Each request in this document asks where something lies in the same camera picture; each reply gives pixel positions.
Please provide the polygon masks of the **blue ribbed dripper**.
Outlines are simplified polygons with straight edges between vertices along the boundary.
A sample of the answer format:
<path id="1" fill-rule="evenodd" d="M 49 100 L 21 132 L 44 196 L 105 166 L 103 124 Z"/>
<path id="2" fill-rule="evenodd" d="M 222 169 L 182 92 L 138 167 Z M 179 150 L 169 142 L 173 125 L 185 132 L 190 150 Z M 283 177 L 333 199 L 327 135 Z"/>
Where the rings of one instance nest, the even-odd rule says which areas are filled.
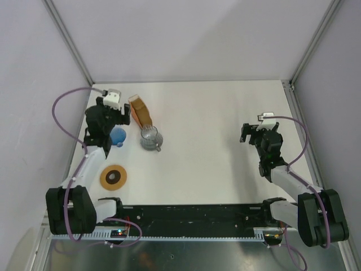
<path id="1" fill-rule="evenodd" d="M 126 131 L 120 127 L 114 127 L 110 133 L 112 145 L 122 147 L 126 139 Z"/>

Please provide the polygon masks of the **glass coffee server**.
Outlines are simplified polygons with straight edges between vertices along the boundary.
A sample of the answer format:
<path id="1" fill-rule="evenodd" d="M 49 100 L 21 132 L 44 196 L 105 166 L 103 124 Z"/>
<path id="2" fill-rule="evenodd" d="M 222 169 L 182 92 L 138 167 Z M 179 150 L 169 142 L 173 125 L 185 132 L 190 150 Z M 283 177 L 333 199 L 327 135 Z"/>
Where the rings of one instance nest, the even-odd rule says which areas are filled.
<path id="1" fill-rule="evenodd" d="M 144 125 L 140 131 L 140 135 L 140 144 L 145 150 L 157 152 L 161 151 L 164 139 L 155 126 Z"/>

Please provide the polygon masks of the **wooden ring dripper stand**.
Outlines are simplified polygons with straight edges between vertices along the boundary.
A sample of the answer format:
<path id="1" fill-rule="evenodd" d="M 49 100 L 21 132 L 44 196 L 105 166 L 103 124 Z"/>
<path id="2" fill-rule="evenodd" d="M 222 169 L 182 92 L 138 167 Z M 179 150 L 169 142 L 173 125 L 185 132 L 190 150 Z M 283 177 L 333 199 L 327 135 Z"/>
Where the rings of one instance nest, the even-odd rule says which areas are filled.
<path id="1" fill-rule="evenodd" d="M 122 188 L 126 183 L 127 172 L 120 165 L 110 165 L 101 172 L 99 181 L 104 189 L 115 191 Z"/>

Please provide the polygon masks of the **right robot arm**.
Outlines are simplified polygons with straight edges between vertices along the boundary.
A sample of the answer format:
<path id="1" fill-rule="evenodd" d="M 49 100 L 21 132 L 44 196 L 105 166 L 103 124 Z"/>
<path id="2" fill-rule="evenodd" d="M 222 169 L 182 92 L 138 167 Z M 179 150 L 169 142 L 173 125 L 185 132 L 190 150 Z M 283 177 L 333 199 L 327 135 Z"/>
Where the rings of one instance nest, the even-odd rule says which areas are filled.
<path id="1" fill-rule="evenodd" d="M 270 183 L 282 188 L 295 201 L 269 199 L 269 207 L 260 212 L 261 222 L 274 226 L 281 221 L 298 230 L 305 245 L 327 246 L 346 241 L 349 227 L 338 192 L 322 189 L 301 178 L 281 157 L 283 138 L 277 122 L 243 124 L 240 142 L 255 146 L 259 156 L 259 172 Z"/>

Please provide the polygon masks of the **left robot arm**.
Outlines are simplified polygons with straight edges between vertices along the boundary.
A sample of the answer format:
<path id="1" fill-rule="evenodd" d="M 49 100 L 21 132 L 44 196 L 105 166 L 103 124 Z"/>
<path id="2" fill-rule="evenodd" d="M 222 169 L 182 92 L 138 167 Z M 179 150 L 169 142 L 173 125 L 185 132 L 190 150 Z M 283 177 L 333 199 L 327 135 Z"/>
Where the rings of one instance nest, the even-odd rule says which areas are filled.
<path id="1" fill-rule="evenodd" d="M 120 198 L 92 200 L 89 190 L 111 150 L 111 131 L 116 125 L 130 124 L 130 105 L 120 103 L 119 93 L 108 91 L 85 111 L 85 121 L 84 157 L 72 176 L 46 193 L 49 226 L 54 235 L 90 234 L 105 219 L 117 226 L 125 218 Z"/>

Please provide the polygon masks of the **left aluminium frame post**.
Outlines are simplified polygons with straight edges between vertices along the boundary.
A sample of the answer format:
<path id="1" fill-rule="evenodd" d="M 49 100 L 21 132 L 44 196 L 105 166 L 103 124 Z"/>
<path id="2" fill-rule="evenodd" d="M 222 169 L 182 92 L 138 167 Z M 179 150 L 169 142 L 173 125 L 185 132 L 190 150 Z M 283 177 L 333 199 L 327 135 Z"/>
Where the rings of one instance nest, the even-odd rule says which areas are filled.
<path id="1" fill-rule="evenodd" d="M 54 1 L 52 0 L 42 0 L 42 3 L 44 7 L 46 8 L 47 12 L 50 15 L 50 18 L 53 20 L 60 36 L 62 37 L 66 47 L 68 48 L 68 51 L 70 52 L 75 64 L 77 65 L 78 69 L 80 70 L 81 74 L 83 75 L 84 79 L 88 83 L 88 85 L 93 85 L 94 80 L 89 72 L 89 70 L 86 67 L 86 64 L 73 40 L 71 37 L 71 34 L 67 27 L 65 26 L 65 23 L 56 8 Z"/>

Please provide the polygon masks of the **aluminium frame post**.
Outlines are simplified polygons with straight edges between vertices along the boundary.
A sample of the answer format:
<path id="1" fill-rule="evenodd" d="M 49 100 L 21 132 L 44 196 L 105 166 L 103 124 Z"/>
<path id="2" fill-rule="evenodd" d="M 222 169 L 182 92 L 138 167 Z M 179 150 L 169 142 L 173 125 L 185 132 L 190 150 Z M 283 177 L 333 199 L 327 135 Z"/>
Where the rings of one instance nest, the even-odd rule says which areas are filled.
<path id="1" fill-rule="evenodd" d="M 336 14 L 341 8 L 344 1 L 342 0 L 332 0 L 324 13 L 316 31 L 314 32 L 311 41 L 309 42 L 301 60 L 299 61 L 293 75 L 291 76 L 289 83 L 291 86 L 294 86 L 303 70 L 306 68 L 308 62 L 310 61 L 312 55 L 318 48 L 322 38 L 326 34 L 328 28 L 331 26 Z"/>
<path id="2" fill-rule="evenodd" d="M 56 8 L 54 1 L 52 0 L 42 0 L 42 3 L 44 7 L 46 8 L 47 12 L 50 15 L 50 18 L 53 20 L 60 36 L 62 37 L 66 47 L 68 48 L 68 51 L 70 52 L 75 64 L 77 65 L 78 69 L 80 70 L 81 74 L 83 75 L 84 79 L 88 83 L 88 85 L 93 85 L 94 80 L 89 72 L 89 70 L 86 67 L 86 64 L 73 40 L 71 37 L 71 34 L 67 27 L 65 26 L 65 23 Z"/>

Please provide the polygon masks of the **right aluminium frame post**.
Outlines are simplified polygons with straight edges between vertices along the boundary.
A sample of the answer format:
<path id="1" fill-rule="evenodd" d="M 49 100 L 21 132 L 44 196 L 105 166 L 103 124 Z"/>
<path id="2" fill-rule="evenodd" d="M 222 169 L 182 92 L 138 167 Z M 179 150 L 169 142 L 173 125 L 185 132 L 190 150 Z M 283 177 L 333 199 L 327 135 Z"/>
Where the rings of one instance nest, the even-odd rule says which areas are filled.
<path id="1" fill-rule="evenodd" d="M 332 0 L 324 13 L 316 31 L 314 32 L 311 41 L 309 42 L 301 60 L 299 61 L 293 75 L 291 76 L 289 83 L 291 86 L 294 86 L 303 70 L 306 68 L 308 62 L 310 61 L 312 55 L 318 48 L 322 38 L 326 34 L 328 28 L 331 26 L 336 14 L 341 8 L 344 1 L 342 0 Z"/>

